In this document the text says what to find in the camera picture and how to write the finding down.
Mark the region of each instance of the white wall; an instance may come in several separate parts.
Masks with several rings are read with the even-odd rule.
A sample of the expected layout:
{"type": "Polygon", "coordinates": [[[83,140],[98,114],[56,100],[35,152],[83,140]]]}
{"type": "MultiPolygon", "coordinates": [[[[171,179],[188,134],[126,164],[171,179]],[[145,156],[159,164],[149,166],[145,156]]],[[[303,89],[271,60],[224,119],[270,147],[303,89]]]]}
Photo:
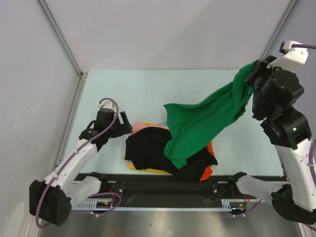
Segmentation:
{"type": "MultiPolygon", "coordinates": [[[[292,16],[284,27],[280,36],[276,40],[271,55],[281,56],[278,49],[282,41],[295,40],[307,44],[316,44],[316,1],[301,0],[297,3],[292,16]]],[[[299,68],[297,76],[301,85],[305,88],[305,93],[294,105],[302,112],[307,119],[312,130],[313,137],[316,135],[316,50],[309,50],[309,58],[306,64],[299,68]]]]}
{"type": "Polygon", "coordinates": [[[52,170],[78,77],[35,0],[0,1],[0,32],[0,230],[23,201],[23,236],[29,185],[52,170]]]}
{"type": "Polygon", "coordinates": [[[81,69],[239,69],[289,0],[47,0],[81,69]]]}

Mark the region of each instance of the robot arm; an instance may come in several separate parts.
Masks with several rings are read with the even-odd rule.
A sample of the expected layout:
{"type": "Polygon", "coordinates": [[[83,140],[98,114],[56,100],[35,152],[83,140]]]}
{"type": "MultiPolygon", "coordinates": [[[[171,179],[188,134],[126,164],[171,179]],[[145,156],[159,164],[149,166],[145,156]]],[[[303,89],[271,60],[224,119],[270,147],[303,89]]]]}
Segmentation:
{"type": "Polygon", "coordinates": [[[295,69],[308,57],[305,48],[292,48],[295,41],[283,42],[280,58],[267,57],[257,63],[245,83],[253,87],[253,118],[261,124],[275,145],[289,184],[269,183],[239,174],[236,185],[243,194],[271,202],[283,218],[314,224],[316,222],[316,187],[310,172],[311,130],[305,116],[292,105],[303,94],[295,69]]]}
{"type": "Polygon", "coordinates": [[[117,116],[112,102],[101,104],[99,107],[96,120],[92,121],[81,133],[71,154],[43,181],[35,180],[30,185],[30,213],[32,215],[36,215],[40,206],[39,217],[60,226],[69,217],[73,206],[93,194],[109,190],[107,176],[95,172],[83,181],[72,185],[83,166],[100,151],[108,139],[132,132],[132,126],[125,112],[120,113],[123,124],[119,119],[114,120],[117,116]]]}

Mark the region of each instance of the green cloth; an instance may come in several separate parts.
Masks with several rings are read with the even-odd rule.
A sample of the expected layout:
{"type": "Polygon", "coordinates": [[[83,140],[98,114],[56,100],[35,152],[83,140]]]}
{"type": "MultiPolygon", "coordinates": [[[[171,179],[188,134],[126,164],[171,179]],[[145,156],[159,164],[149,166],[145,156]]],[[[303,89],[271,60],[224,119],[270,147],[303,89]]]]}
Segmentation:
{"type": "Polygon", "coordinates": [[[167,123],[172,139],[164,154],[179,169],[187,158],[206,147],[225,127],[244,112],[252,87],[244,81],[256,61],[241,68],[234,81],[220,88],[196,105],[166,104],[167,123]]]}

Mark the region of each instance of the purple cable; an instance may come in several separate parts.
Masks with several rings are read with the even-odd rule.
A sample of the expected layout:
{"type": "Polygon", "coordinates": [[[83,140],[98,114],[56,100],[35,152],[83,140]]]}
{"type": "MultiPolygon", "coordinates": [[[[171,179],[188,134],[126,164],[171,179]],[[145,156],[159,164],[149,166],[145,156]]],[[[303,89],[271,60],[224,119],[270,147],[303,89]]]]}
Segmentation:
{"type": "MultiPolygon", "coordinates": [[[[309,160],[308,160],[309,164],[316,163],[316,158],[314,157],[315,149],[316,149],[316,140],[313,140],[312,144],[311,144],[311,148],[310,148],[310,154],[309,154],[309,160]]],[[[312,174],[312,178],[313,178],[314,184],[316,186],[315,168],[313,166],[310,166],[310,171],[311,171],[311,174],[312,174]]]]}
{"type": "MultiPolygon", "coordinates": [[[[117,120],[118,116],[119,116],[119,107],[118,104],[116,103],[115,100],[111,99],[111,98],[103,98],[102,100],[100,100],[99,104],[101,104],[103,101],[105,100],[110,100],[115,106],[116,106],[116,114],[113,118],[113,121],[110,123],[109,126],[107,126],[102,132],[100,132],[99,134],[97,134],[96,136],[90,138],[88,141],[86,141],[85,143],[83,143],[78,149],[77,152],[81,151],[88,143],[90,143],[91,141],[93,141],[94,139],[102,136],[105,132],[107,132],[115,123],[115,121],[117,120]]],[[[61,168],[57,171],[56,175],[60,175],[60,173],[64,170],[64,168],[69,164],[69,162],[72,160],[72,158],[74,158],[74,156],[76,155],[76,152],[72,153],[72,155],[67,159],[67,161],[61,166],[61,168]]],[[[39,221],[39,216],[40,216],[40,207],[43,203],[44,197],[47,194],[47,191],[49,189],[49,187],[52,185],[52,183],[56,180],[56,178],[52,178],[51,181],[48,183],[48,185],[45,187],[40,199],[39,199],[39,203],[38,206],[36,208],[36,213],[35,213],[35,222],[37,227],[39,227],[40,229],[43,229],[45,227],[47,227],[49,225],[49,223],[45,224],[45,225],[41,225],[40,221],[39,221]]]]}
{"type": "Polygon", "coordinates": [[[113,211],[115,208],[117,208],[117,207],[121,204],[121,202],[122,202],[122,197],[121,197],[119,194],[116,194],[116,193],[99,193],[99,194],[93,194],[93,195],[90,196],[90,198],[92,198],[92,197],[97,197],[97,196],[103,196],[103,195],[115,195],[115,196],[118,197],[119,200],[118,200],[118,204],[116,204],[116,206],[110,208],[109,210],[107,210],[107,211],[104,212],[104,213],[98,214],[98,216],[104,216],[105,214],[110,213],[110,212],[113,211]]]}
{"type": "Polygon", "coordinates": [[[292,44],[292,48],[310,48],[310,49],[316,49],[316,45],[294,43],[294,44],[292,44]]]}
{"type": "MultiPolygon", "coordinates": [[[[97,197],[97,196],[103,196],[103,195],[115,195],[115,196],[117,196],[119,198],[119,200],[118,200],[118,204],[116,206],[110,208],[109,210],[105,211],[104,213],[98,214],[98,216],[104,216],[105,214],[110,213],[111,211],[113,211],[114,209],[119,207],[119,205],[122,202],[122,197],[119,194],[117,194],[117,193],[99,193],[99,194],[91,195],[90,198],[97,197]]],[[[79,212],[79,213],[72,214],[71,217],[78,216],[78,215],[81,215],[81,214],[91,214],[91,212],[90,211],[82,211],[82,212],[79,212]]]]}
{"type": "Polygon", "coordinates": [[[313,226],[310,226],[310,225],[306,225],[308,228],[310,228],[312,231],[316,231],[316,228],[315,227],[313,227],[313,226]]]}
{"type": "Polygon", "coordinates": [[[255,209],[261,202],[262,202],[262,199],[259,199],[259,201],[252,208],[250,208],[248,211],[245,211],[245,213],[249,213],[250,211],[253,211],[253,209],[255,209]]]}

